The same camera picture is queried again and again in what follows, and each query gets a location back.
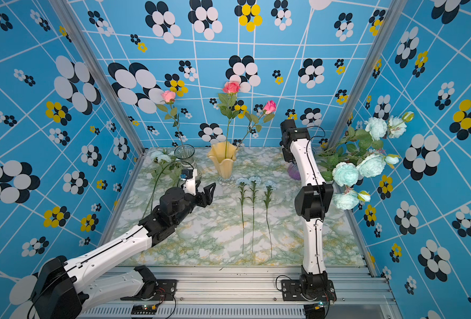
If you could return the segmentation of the clear ribbed glass vase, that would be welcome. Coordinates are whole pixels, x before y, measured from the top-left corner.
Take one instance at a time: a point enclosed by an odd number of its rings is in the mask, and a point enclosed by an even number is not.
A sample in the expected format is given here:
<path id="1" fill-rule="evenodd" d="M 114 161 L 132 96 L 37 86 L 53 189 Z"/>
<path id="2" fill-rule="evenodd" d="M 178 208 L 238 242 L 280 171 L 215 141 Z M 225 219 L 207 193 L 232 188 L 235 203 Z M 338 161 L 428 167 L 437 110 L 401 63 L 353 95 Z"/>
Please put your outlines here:
<path id="1" fill-rule="evenodd" d="M 195 148 L 190 144 L 183 144 L 176 147 L 174 156 L 180 162 L 183 169 L 196 169 Z"/>

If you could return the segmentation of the yellow beige vase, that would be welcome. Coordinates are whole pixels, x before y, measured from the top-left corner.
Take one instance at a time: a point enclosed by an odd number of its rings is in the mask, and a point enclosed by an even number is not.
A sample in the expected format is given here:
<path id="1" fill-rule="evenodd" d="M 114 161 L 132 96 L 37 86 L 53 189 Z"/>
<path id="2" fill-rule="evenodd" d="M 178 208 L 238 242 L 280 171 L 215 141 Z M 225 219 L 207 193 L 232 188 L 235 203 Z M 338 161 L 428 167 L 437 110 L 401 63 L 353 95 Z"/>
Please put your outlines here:
<path id="1" fill-rule="evenodd" d="M 207 157 L 212 161 L 219 175 L 219 183 L 222 186 L 230 185 L 234 178 L 232 170 L 237 160 L 239 148 L 229 142 L 213 144 Z"/>

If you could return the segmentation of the purple tinted glass vase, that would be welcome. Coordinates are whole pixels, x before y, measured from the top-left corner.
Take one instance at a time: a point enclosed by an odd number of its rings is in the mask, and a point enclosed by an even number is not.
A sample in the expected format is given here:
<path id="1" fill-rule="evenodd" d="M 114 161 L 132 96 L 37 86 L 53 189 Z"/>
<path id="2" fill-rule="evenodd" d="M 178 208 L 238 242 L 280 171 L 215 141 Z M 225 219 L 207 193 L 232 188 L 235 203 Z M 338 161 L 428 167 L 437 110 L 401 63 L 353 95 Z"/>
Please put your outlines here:
<path id="1" fill-rule="evenodd" d="M 301 173 L 299 171 L 298 165 L 295 162 L 290 163 L 287 172 L 291 179 L 301 181 Z"/>

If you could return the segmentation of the light blue peony bouquet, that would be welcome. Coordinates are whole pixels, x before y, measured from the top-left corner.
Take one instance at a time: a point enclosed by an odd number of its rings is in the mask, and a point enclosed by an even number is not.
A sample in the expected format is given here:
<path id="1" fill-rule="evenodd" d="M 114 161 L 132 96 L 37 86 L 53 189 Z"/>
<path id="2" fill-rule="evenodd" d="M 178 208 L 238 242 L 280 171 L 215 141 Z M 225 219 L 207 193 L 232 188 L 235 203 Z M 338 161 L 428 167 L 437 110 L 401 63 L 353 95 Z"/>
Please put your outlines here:
<path id="1" fill-rule="evenodd" d="M 356 191 L 354 186 L 360 178 L 377 177 L 387 166 L 394 168 L 400 162 L 399 155 L 384 151 L 384 140 L 400 138 L 414 117 L 413 112 L 387 120 L 371 117 L 362 128 L 350 127 L 334 147 L 322 151 L 321 165 L 326 169 L 322 176 L 326 182 L 343 188 L 340 194 L 333 195 L 336 208 L 351 210 L 371 200 L 368 192 Z"/>

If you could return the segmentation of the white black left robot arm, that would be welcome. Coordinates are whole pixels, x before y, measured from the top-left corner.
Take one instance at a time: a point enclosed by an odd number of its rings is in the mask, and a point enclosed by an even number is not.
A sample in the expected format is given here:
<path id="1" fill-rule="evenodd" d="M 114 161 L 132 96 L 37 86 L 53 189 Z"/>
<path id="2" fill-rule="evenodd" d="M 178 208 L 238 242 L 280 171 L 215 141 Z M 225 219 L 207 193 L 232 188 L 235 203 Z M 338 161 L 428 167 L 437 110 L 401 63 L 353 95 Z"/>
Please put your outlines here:
<path id="1" fill-rule="evenodd" d="M 146 251 L 172 235 L 196 207 L 212 204 L 216 184 L 202 192 L 199 182 L 189 179 L 171 187 L 150 215 L 123 235 L 73 259 L 58 256 L 43 265 L 26 318 L 76 318 L 83 312 L 121 298 L 151 299 L 157 294 L 157 279 L 146 266 L 122 275 L 104 277 L 133 255 Z"/>

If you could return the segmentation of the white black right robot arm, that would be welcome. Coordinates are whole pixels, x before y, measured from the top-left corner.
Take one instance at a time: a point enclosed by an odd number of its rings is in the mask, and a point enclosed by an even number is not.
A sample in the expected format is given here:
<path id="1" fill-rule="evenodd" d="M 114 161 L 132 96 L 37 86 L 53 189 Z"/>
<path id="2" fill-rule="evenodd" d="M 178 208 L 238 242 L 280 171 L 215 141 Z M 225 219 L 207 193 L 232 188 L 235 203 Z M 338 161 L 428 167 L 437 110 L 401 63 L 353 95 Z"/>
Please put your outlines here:
<path id="1" fill-rule="evenodd" d="M 298 128 L 294 120 L 280 124 L 284 160 L 295 163 L 301 189 L 295 197 L 296 213 L 302 218 L 304 254 L 299 279 L 306 300 L 336 301 L 333 283 L 328 279 L 323 258 L 323 224 L 333 196 L 333 186 L 321 175 L 311 147 L 307 128 Z"/>

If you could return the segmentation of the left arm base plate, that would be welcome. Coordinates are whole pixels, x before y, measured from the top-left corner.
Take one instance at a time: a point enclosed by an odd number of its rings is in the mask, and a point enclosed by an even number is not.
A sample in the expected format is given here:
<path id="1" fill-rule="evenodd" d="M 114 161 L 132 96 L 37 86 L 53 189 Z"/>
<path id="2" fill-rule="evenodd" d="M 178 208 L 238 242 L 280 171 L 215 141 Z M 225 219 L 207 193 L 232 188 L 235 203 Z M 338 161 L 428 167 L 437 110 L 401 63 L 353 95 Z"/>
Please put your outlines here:
<path id="1" fill-rule="evenodd" d="M 143 296 L 129 296 L 122 297 L 123 301 L 173 301 L 177 290 L 177 280 L 172 279 L 158 279 L 154 285 L 154 288 L 150 291 L 149 289 L 143 294 Z"/>

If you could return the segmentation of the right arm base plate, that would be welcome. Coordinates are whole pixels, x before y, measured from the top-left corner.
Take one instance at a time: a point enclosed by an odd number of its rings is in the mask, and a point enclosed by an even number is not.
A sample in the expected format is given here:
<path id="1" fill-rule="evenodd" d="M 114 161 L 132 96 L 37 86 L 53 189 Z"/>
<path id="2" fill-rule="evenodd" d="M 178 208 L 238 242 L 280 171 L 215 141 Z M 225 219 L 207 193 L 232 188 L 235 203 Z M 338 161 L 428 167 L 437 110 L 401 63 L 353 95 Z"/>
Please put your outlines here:
<path id="1" fill-rule="evenodd" d="M 306 284 L 300 280 L 283 279 L 279 283 L 283 301 L 334 303 L 337 295 L 332 280 Z"/>

